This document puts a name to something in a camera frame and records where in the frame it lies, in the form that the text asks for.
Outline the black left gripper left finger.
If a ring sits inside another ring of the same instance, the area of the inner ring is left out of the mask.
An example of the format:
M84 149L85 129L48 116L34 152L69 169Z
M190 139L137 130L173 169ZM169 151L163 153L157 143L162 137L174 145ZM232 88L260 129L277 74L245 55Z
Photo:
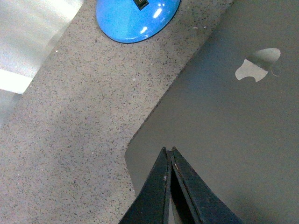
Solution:
M167 224L171 187L171 161L162 148L140 193L120 224Z

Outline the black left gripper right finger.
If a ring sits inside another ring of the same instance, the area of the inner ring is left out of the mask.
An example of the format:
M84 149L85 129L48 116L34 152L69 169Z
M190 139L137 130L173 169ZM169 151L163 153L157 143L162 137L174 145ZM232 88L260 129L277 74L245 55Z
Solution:
M196 224L242 223L242 220L211 191L175 147L171 149L171 163Z

